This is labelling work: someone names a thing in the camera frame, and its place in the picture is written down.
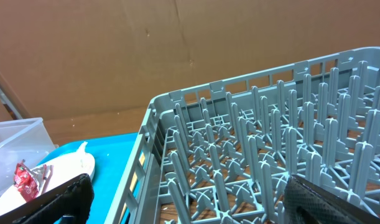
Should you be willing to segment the white napkin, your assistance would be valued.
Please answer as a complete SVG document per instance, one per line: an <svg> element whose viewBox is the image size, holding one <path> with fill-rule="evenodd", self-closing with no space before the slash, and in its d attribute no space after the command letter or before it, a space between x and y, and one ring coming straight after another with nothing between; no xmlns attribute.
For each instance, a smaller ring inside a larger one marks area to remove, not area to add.
<svg viewBox="0 0 380 224"><path fill-rule="evenodd" d="M79 155L79 156L84 156L86 154L86 145L88 144L87 141L84 141L80 144L80 146L78 147L78 149L76 150L76 153Z"/></svg>

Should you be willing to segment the red snack wrapper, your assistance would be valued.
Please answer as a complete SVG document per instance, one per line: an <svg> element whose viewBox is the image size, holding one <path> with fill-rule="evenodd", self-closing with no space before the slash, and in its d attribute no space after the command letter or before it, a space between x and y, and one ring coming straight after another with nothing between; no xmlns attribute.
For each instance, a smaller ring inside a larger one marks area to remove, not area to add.
<svg viewBox="0 0 380 224"><path fill-rule="evenodd" d="M42 192L48 172L49 168L45 164L31 170L24 164L24 160L17 163L14 187L26 202L35 199Z"/></svg>

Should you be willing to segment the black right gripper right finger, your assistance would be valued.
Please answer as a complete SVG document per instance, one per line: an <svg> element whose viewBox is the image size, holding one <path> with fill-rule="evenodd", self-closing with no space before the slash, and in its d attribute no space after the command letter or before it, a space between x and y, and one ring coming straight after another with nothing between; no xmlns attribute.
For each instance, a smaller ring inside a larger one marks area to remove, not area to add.
<svg viewBox="0 0 380 224"><path fill-rule="evenodd" d="M284 190L284 208L290 223L380 223L380 218L298 175L289 177Z"/></svg>

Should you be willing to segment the pink round plate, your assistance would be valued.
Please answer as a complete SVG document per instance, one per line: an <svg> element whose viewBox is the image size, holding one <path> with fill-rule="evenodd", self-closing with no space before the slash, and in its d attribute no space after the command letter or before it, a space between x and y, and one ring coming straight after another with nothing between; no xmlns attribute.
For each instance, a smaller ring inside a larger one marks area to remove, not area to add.
<svg viewBox="0 0 380 224"><path fill-rule="evenodd" d="M88 174L90 179L93 179L95 173L95 158L87 152L84 154L71 152L51 159L45 164L51 166L52 169L46 180L45 187L43 187L37 197L57 188L59 185L80 174ZM27 202L19 193L17 187L12 185L0 196L0 216L25 203Z"/></svg>

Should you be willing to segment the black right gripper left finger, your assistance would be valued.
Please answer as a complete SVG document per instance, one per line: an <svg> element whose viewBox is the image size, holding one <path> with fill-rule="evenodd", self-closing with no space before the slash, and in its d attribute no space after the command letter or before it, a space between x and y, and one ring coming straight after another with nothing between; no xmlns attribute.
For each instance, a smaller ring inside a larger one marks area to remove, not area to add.
<svg viewBox="0 0 380 224"><path fill-rule="evenodd" d="M80 174L0 216L0 224L86 223L95 193L88 174Z"/></svg>

